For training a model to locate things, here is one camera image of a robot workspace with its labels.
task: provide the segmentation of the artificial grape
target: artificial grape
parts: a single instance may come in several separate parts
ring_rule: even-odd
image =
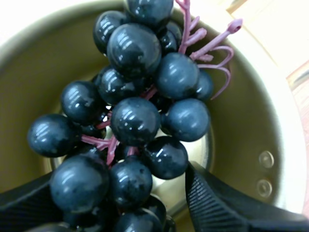
[[[168,53],[160,62],[154,84],[164,97],[181,100],[195,93],[198,77],[198,66],[189,57]]]
[[[98,92],[102,99],[111,105],[129,97],[139,96],[144,90],[143,79],[128,81],[112,66],[103,69],[99,76]]]
[[[78,123],[74,123],[77,127],[79,127],[82,134],[89,135],[96,138],[105,138],[106,129],[97,129],[94,125],[83,126]]]
[[[39,227],[32,228],[30,230],[27,230],[26,232],[73,232],[73,231],[64,226],[60,226],[55,223],[49,223],[41,225]]]
[[[107,44],[112,33],[125,23],[127,23],[127,18],[119,11],[106,11],[97,17],[93,27],[93,39],[101,53],[106,54]]]
[[[201,101],[206,101],[211,97],[212,93],[213,82],[211,76],[204,70],[200,70],[197,90],[193,96]]]
[[[162,47],[162,56],[165,56],[167,53],[177,52],[177,41],[169,30],[166,30],[165,33],[159,37],[159,41]]]
[[[152,212],[140,208],[122,215],[113,232],[162,232],[162,225]]]
[[[169,215],[166,216],[166,223],[163,232],[176,232],[176,224],[173,218]]]
[[[180,141],[196,141],[210,128],[209,112],[205,104],[197,99],[185,99],[174,103],[166,116],[164,126]]]
[[[156,35],[139,24],[124,24],[112,34],[107,46],[111,65],[126,78],[153,73],[161,61],[161,45]]]
[[[93,84],[95,84],[95,86],[98,86],[99,85],[99,75],[95,75],[92,79],[91,79],[91,82]]]
[[[171,99],[161,96],[158,92],[156,92],[149,101],[154,104],[161,113],[166,113],[173,103]]]
[[[67,160],[73,156],[85,156],[94,159],[96,162],[101,162],[101,160],[105,159],[105,154],[103,151],[100,151],[93,145],[85,143],[74,148],[65,159]]]
[[[160,128],[157,108],[142,98],[127,98],[112,111],[111,129],[118,141],[128,146],[144,145]]]
[[[86,213],[98,205],[109,188],[108,168],[85,156],[65,160],[53,173],[50,190],[63,211]]]
[[[143,158],[151,173],[164,180],[182,175],[188,166],[188,153],[175,138],[155,138],[144,148]]]
[[[63,90],[61,106],[68,118],[89,125],[101,114],[104,102],[93,83],[74,81]]]
[[[153,180],[138,159],[125,159],[110,170],[110,198],[120,209],[141,206],[149,197]]]
[[[131,20],[159,31],[170,19],[173,2],[173,0],[126,0],[125,8]]]
[[[120,143],[115,150],[114,161],[119,162],[121,160],[124,160],[127,157],[128,151],[129,151],[129,147]]]
[[[55,158],[64,156],[73,149],[80,141],[81,133],[67,117],[50,114],[33,122],[27,139],[35,152]]]
[[[71,212],[63,213],[63,221],[68,223],[72,229],[76,229],[76,227],[91,227],[93,226],[97,219],[90,212],[85,214],[73,214]]]
[[[171,21],[169,21],[169,23],[166,25],[166,28],[174,35],[177,41],[177,47],[179,48],[180,44],[182,43],[183,31],[176,23]]]
[[[162,226],[165,225],[166,221],[166,208],[165,205],[160,201],[160,199],[155,195],[150,195],[143,208],[153,212],[160,220]]]

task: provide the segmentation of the metal pot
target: metal pot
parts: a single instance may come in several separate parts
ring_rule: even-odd
[[[24,184],[58,164],[27,145],[26,133],[38,116],[59,112],[66,84],[91,79],[108,60],[95,48],[92,26],[98,14],[121,10],[122,0],[55,1],[31,14],[11,35],[0,40],[0,191]],[[226,29],[230,15],[209,3],[192,1],[198,27],[208,35],[201,47]],[[183,23],[177,8],[173,20]],[[229,63],[232,82],[217,99],[206,102],[211,133],[184,143],[195,160],[232,187],[269,204],[301,213],[306,191],[306,150],[294,99],[285,79],[258,42],[242,29],[226,44],[235,49]],[[214,53],[214,62],[225,54]],[[216,88],[223,73],[209,70]],[[185,202],[184,177],[155,180],[178,231],[194,231]]]

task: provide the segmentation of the pink stem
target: pink stem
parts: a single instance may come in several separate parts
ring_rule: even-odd
[[[156,94],[158,90],[156,89],[156,87],[154,85],[152,85],[148,90],[146,90],[145,92],[143,92],[140,97],[149,100],[150,98],[152,98],[154,96],[154,94]]]
[[[190,25],[190,29],[189,29],[190,31],[192,31],[197,26],[199,19],[200,19],[199,16],[196,17],[195,19],[193,19],[193,21],[191,22],[191,25]]]
[[[110,165],[112,161],[114,160],[115,150],[117,148],[117,145],[118,145],[118,140],[113,135],[112,138],[110,139],[110,144],[108,146],[108,153],[107,153],[107,160],[106,160],[107,165]]]
[[[106,122],[101,122],[100,124],[96,125],[96,128],[97,129],[104,129],[106,128],[107,126],[109,126],[111,124],[111,120],[107,120]]]
[[[199,49],[196,52],[193,52],[190,55],[190,58],[192,60],[196,60],[198,59],[200,56],[208,53],[209,51],[211,51],[212,49],[214,49],[219,43],[221,43],[224,39],[227,38],[227,36],[229,36],[230,34],[234,34],[237,31],[239,31],[239,29],[242,26],[242,19],[234,19],[227,27],[226,31],[223,32],[222,34],[218,35],[217,37],[215,37],[212,41],[210,41],[208,44],[206,44],[204,47],[202,47],[201,49]]]
[[[234,56],[234,50],[229,46],[218,46],[212,49],[212,51],[215,50],[226,50],[228,52],[227,57],[221,63],[217,64],[218,67],[226,65]]]
[[[195,44],[196,42],[204,39],[206,34],[207,34],[206,29],[204,29],[204,28],[198,29],[193,35],[191,35],[189,37],[188,41],[185,42],[185,45],[191,46],[191,45]]]
[[[128,155],[128,156],[132,156],[132,155],[135,154],[135,151],[136,151],[136,147],[131,146],[131,147],[129,148],[128,152],[127,152],[127,155]]]
[[[184,2],[177,1],[176,2],[180,5],[183,9],[183,39],[182,43],[180,44],[179,53],[185,54],[187,50],[187,45],[185,44],[190,36],[190,25],[191,25],[191,15],[190,15],[190,0],[184,0]]]
[[[110,140],[99,139],[88,135],[82,135],[82,142],[95,145],[99,150],[104,150],[110,145]]]
[[[198,60],[203,61],[203,62],[210,62],[212,61],[212,59],[213,59],[213,56],[208,55],[208,54],[202,55],[198,58]]]
[[[221,70],[223,72],[225,72],[225,76],[226,76],[226,81],[225,84],[223,85],[223,87],[211,98],[211,100],[215,99],[216,97],[218,97],[228,86],[228,84],[231,81],[231,72],[224,68],[224,67],[217,67],[217,65],[214,64],[198,64],[199,68],[202,69],[218,69]]]

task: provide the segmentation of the black rubber grip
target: black rubber grip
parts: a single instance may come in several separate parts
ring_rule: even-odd
[[[61,222],[62,211],[53,203],[51,173],[0,194],[0,231],[23,232],[49,222]]]

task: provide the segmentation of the grape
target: grape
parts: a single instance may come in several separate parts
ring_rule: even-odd
[[[100,82],[100,76],[97,74],[95,75],[92,79],[91,79],[91,82],[93,84],[95,84],[95,86],[98,86],[99,85],[99,82]]]
[[[156,107],[142,98],[127,98],[112,111],[111,129],[115,137],[128,146],[152,141],[160,128]]]
[[[64,226],[60,226],[55,223],[49,223],[41,225],[39,227],[32,228],[30,230],[27,230],[26,232],[73,232],[73,231]]]
[[[163,229],[163,232],[176,232],[176,224],[171,216],[167,215],[166,224]]]
[[[68,158],[77,155],[92,158],[95,159],[96,161],[105,159],[105,154],[103,151],[100,151],[93,145],[85,143],[83,143],[81,146],[74,148],[71,152],[69,152],[69,154],[66,156],[65,159],[67,160]]]
[[[197,90],[194,94],[194,97],[201,100],[208,100],[213,93],[213,82],[211,80],[210,75],[204,70],[200,70],[199,72],[199,81],[197,84]]]
[[[158,92],[149,100],[161,113],[166,113],[172,105],[171,99],[161,96]]]
[[[150,195],[143,208],[153,212],[160,220],[162,226],[165,225],[166,221],[166,208],[165,205],[154,195]]]
[[[29,146],[45,157],[60,157],[81,139],[80,131],[66,117],[49,114],[36,119],[27,135]]]
[[[89,125],[101,114],[104,102],[93,83],[74,81],[63,90],[61,106],[68,118]]]
[[[143,79],[128,81],[111,66],[103,69],[99,76],[98,92],[111,105],[116,105],[125,98],[139,96],[144,89]]]
[[[139,24],[124,24],[112,34],[107,46],[111,65],[126,78],[153,73],[161,61],[161,45],[156,35]]]
[[[106,129],[97,129],[94,125],[83,126],[78,123],[74,123],[79,127],[82,134],[89,135],[96,138],[104,138],[106,135]]]
[[[125,8],[134,22],[158,31],[168,23],[173,2],[173,0],[126,0]]]
[[[169,21],[169,23],[166,25],[166,28],[174,35],[177,41],[177,47],[179,48],[180,44],[182,43],[183,31],[176,23],[172,21]]]
[[[198,76],[199,69],[189,57],[168,53],[156,71],[154,84],[164,97],[181,100],[196,92]]]
[[[169,30],[166,30],[163,35],[159,37],[162,47],[162,55],[165,56],[170,52],[177,52],[178,45],[175,36]]]
[[[68,223],[72,229],[78,227],[78,232],[101,232],[111,231],[118,217],[117,208],[109,201],[103,200],[89,213],[64,212],[63,221]]]
[[[175,138],[155,138],[144,148],[144,159],[151,173],[164,180],[182,175],[188,166],[185,147]]]
[[[193,142],[208,132],[210,116],[203,102],[197,99],[185,99],[171,106],[164,126],[178,140]]]
[[[93,39],[101,53],[106,54],[107,44],[112,33],[124,23],[127,23],[127,18],[119,11],[106,11],[97,17],[93,27]]]
[[[109,182],[106,165],[74,156],[54,171],[50,190],[53,201],[63,211],[86,213],[104,199]]]
[[[122,215],[113,232],[162,232],[162,225],[152,212],[140,208]]]
[[[120,209],[138,207],[149,197],[153,180],[138,159],[125,159],[110,170],[110,198]]]

